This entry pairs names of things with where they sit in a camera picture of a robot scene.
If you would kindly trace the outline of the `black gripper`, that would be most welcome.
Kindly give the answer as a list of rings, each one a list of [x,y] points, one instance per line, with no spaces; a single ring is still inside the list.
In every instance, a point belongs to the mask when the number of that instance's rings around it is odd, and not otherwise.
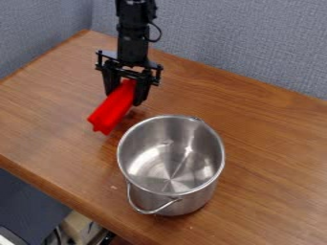
[[[117,25],[117,49],[97,50],[96,69],[104,77],[104,92],[106,95],[120,85],[121,78],[136,80],[133,90],[133,106],[140,106],[146,100],[150,85],[161,81],[161,64],[148,58],[149,24],[141,26]]]

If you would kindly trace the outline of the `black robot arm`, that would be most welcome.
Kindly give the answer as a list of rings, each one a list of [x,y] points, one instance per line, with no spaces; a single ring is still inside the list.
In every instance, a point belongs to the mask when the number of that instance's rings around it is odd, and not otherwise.
[[[157,18],[154,0],[114,0],[117,50],[97,50],[96,69],[102,73],[104,92],[112,94],[121,78],[134,81],[133,106],[146,100],[150,86],[161,81],[161,64],[148,58],[149,44],[161,39],[162,31],[153,23]]]

